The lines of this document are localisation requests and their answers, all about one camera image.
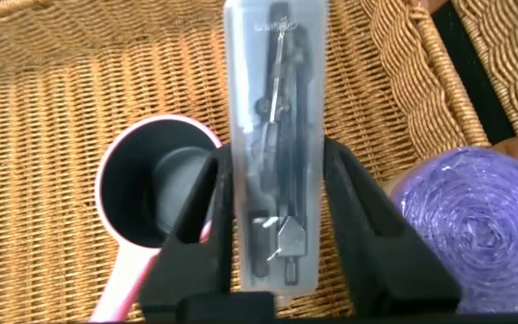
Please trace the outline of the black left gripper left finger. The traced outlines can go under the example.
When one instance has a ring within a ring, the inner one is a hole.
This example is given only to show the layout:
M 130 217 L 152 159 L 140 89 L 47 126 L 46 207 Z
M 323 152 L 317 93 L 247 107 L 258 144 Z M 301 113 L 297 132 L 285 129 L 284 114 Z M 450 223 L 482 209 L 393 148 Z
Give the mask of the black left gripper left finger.
M 184 299 L 230 291 L 232 171 L 228 144 L 207 157 L 138 294 L 146 320 L 176 320 Z

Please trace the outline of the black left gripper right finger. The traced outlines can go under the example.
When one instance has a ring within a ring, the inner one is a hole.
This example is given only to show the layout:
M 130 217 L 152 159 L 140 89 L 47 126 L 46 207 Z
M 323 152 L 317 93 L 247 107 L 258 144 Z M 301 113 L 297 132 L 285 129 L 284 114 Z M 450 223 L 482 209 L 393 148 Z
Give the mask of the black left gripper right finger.
M 352 151 L 333 139 L 325 140 L 324 178 L 356 315 L 453 313 L 459 284 Z

